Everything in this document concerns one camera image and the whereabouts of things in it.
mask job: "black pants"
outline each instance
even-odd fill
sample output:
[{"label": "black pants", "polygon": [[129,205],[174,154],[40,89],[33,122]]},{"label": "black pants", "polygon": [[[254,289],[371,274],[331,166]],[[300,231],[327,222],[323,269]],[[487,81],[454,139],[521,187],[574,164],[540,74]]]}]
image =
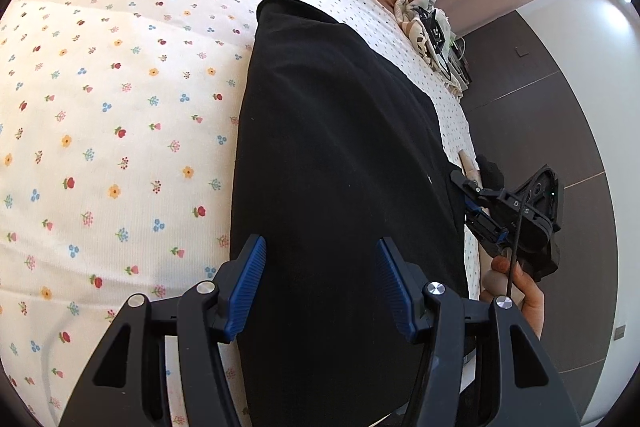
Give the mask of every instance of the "black pants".
[{"label": "black pants", "polygon": [[378,238],[467,296],[463,199],[429,97],[347,25],[263,0],[240,115],[232,257],[267,264],[238,337],[254,427],[366,427],[407,402],[419,346],[397,332]]}]

